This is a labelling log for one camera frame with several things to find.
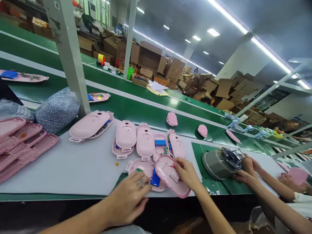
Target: metal pillar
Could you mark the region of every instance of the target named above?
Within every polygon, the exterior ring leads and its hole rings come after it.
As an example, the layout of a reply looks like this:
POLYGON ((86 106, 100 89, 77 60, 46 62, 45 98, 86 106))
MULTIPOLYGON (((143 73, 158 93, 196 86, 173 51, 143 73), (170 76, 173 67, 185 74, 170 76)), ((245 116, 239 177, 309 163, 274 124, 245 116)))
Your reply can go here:
POLYGON ((303 131, 303 130, 306 130, 306 129, 308 129, 308 128, 311 128, 311 127, 312 127, 312 124, 309 124, 309 125, 307 125, 307 126, 305 126, 305 127, 303 127, 303 128, 300 128, 300 129, 298 129, 298 130, 296 130, 296 131, 294 131, 294 132, 292 132, 292 133, 290 133, 290 134, 285 135, 284 137, 291 137, 292 135, 294 135, 294 134, 296 134, 296 133, 298 133, 298 132, 301 132, 301 131, 303 131))
POLYGON ((297 146, 295 148, 292 148, 292 149, 288 149, 286 151, 283 151, 281 153, 277 153, 275 155, 272 155, 272 158, 273 159, 277 159, 277 158, 280 158, 280 157, 284 157, 286 155, 290 155, 290 154, 293 154, 293 153, 297 153, 301 150, 305 150, 305 149, 308 149, 308 148, 311 148, 312 147, 312 141, 309 142, 309 143, 306 143, 306 144, 303 144, 303 145, 300 145, 300 146, 297 146))
POLYGON ((68 86, 72 92, 76 93, 80 101, 78 116, 84 117, 90 113, 90 105, 80 57, 72 2, 68 0, 44 0, 44 6, 55 37, 68 86))
POLYGON ((288 78, 290 78, 292 75, 294 75, 295 73, 297 73, 298 71, 300 71, 306 64, 302 63, 300 64, 298 67, 296 67, 291 73, 287 74, 286 76, 284 76, 282 79, 280 79, 276 84, 274 84, 271 88, 269 88, 267 91, 265 91, 263 94, 261 94, 259 97, 257 97, 255 100, 253 100, 248 106, 246 106, 244 109, 242 109, 240 112, 238 112, 234 117, 240 117, 243 113, 245 113, 246 110, 248 110, 249 108, 251 108, 255 103, 257 103, 259 100, 261 100, 262 98, 264 98, 266 95, 268 95, 270 92, 272 92, 274 89, 278 88, 280 86, 280 84, 286 80, 288 80, 288 78))
POLYGON ((126 56, 124 59, 124 70, 123 70, 124 80, 127 79, 128 70, 129 70, 130 54, 131 54, 132 39, 133 39, 133 32, 134 32, 133 28, 134 28, 134 22, 136 20, 136 12, 137 12, 136 7, 137 7, 137 0, 131 0, 129 27, 128 27, 128 34, 127 34, 126 56))

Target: fluorescent light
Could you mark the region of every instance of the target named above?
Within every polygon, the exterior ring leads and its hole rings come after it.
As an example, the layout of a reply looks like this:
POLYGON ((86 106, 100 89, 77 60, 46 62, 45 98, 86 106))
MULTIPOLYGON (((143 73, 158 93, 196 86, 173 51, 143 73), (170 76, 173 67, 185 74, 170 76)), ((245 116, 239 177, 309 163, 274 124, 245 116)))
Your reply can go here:
POLYGON ((200 41, 201 39, 198 36, 193 36, 196 41, 200 41))
POLYGON ((176 55, 177 57, 180 57, 180 58, 184 59, 185 61, 187 61, 187 62, 193 64, 194 66, 196 66, 196 67, 198 67, 198 68, 204 70, 204 71, 207 72, 207 73, 211 73, 214 77, 216 76, 216 75, 213 74, 211 71, 208 71, 207 69, 204 69, 203 67, 199 66, 198 64, 196 64, 196 63, 194 63, 194 62, 192 62, 192 61, 190 61, 190 60, 184 58, 184 57, 181 56, 180 54, 174 52, 173 50, 170 50, 169 48, 167 48, 167 47, 163 46, 162 44, 158 43, 157 41, 155 41, 155 40, 149 38, 148 36, 144 35, 143 33, 140 33, 139 31, 137 31, 137 30, 135 30, 135 29, 133 29, 133 31, 136 32, 137 34, 140 34, 141 36, 143 36, 143 37, 149 39, 151 42, 153 42, 153 43, 155 43, 155 44, 161 46, 162 48, 165 48, 167 51, 170 51, 171 53, 173 53, 173 54, 176 55))
POLYGON ((241 30, 241 32, 243 34, 248 33, 247 29, 245 29, 229 13, 227 13, 226 10, 223 9, 215 0, 207 0, 207 1, 210 2, 210 4, 213 5, 218 11, 220 11, 222 15, 224 15, 226 18, 228 18, 236 27, 238 27, 238 29, 241 30))
POLYGON ((310 89, 310 87, 309 87, 303 80, 298 80, 298 83, 299 83, 302 87, 304 87, 304 88, 306 88, 306 89, 310 89))
POLYGON ((214 29, 208 29, 207 32, 209 32, 213 36, 220 36, 220 34, 214 29))
POLYGON ((144 11, 143 11, 142 9, 140 9, 140 8, 137 7, 137 10, 140 11, 140 12, 142 12, 142 13, 144 14, 144 11))

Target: worker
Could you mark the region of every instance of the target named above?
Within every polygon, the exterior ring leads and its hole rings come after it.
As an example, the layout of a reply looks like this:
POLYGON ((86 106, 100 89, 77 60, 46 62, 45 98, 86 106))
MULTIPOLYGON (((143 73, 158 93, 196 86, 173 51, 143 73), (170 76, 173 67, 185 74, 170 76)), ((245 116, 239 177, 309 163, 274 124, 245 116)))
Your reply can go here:
MULTIPOLYGON (((242 160, 244 170, 238 170, 234 178, 239 182, 247 184, 258 197, 261 207, 253 209, 251 220, 261 220, 263 211, 266 219, 258 222, 257 226, 261 227, 269 223, 275 232, 281 233, 311 233, 312 230, 312 197, 293 191, 284 183, 278 181, 265 171, 260 164, 253 158, 246 155, 242 160), (273 195, 259 181, 257 174, 271 186, 282 199, 273 195)), ((305 191, 311 194, 311 187, 305 186, 305 191)))

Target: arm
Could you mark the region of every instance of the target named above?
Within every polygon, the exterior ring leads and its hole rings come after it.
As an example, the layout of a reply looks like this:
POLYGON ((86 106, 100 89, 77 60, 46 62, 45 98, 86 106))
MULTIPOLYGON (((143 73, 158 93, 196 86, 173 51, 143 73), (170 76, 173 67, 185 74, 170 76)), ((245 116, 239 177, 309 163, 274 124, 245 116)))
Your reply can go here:
POLYGON ((107 198, 42 233, 100 233, 130 224, 144 211, 148 198, 143 197, 150 190, 149 178, 143 172, 134 172, 107 198))
POLYGON ((175 160, 178 162, 175 165, 176 170, 179 172, 183 182, 197 196, 212 232, 214 234, 235 233, 200 182, 193 164, 181 158, 176 158, 175 160))

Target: support column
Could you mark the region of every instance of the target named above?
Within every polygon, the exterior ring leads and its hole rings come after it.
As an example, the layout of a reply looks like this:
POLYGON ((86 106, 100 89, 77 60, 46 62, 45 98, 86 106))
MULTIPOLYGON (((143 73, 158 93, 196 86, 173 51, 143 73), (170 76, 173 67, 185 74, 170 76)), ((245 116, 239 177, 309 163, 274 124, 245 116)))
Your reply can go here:
POLYGON ((123 70, 123 77, 124 80, 127 79, 129 63, 130 63, 130 54, 131 54, 131 47, 132 47, 132 39, 134 33, 134 22, 136 20, 136 12, 137 12, 137 0, 131 0, 130 3, 130 16, 129 16, 129 27, 128 27, 128 34, 127 34, 127 46, 126 46, 126 56, 124 59, 124 70, 123 70))
POLYGON ((90 113, 90 105, 80 57, 72 2, 68 0, 44 0, 44 6, 55 37, 69 89, 76 93, 80 101, 78 116, 82 118, 90 113))

